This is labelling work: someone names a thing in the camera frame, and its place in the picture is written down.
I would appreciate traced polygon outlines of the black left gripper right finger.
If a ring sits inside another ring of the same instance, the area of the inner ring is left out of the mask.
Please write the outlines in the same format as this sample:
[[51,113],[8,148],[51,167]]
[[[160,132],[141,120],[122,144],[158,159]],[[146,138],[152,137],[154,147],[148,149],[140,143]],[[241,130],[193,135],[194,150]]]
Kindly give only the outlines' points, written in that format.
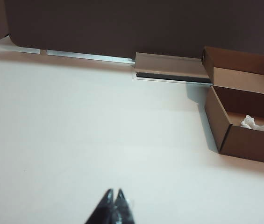
[[118,190],[114,207],[112,211],[112,223],[113,224],[135,224],[132,211],[129,207],[129,203],[124,196],[122,189]]

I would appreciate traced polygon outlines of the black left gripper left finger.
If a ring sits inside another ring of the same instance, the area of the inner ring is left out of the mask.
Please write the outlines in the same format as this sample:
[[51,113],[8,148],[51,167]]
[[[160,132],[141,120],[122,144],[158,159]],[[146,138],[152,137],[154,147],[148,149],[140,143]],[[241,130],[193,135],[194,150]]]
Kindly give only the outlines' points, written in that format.
[[108,189],[100,199],[86,224],[109,224],[114,207],[114,190]]

